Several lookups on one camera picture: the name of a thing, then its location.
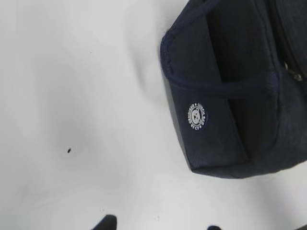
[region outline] white surface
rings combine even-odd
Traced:
[[[189,172],[158,46],[186,0],[0,2],[0,229],[293,230],[307,165],[229,181]]]

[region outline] fabric bag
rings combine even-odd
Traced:
[[[307,160],[307,1],[190,0],[161,42],[190,169],[246,178]]]

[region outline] bag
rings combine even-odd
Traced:
[[[307,160],[306,12],[306,0],[190,0],[167,31],[161,64],[194,173],[246,178]]]

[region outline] bag handle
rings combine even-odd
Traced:
[[[181,89],[200,92],[206,96],[226,99],[241,99],[263,93],[276,94],[279,90],[278,74],[275,71],[263,73],[254,78],[230,83],[203,83],[187,81],[176,77],[170,65],[169,47],[175,37],[198,18],[210,13],[221,0],[207,0],[199,8],[191,12],[184,20],[176,22],[165,34],[161,42],[161,63],[165,77],[169,82]]]

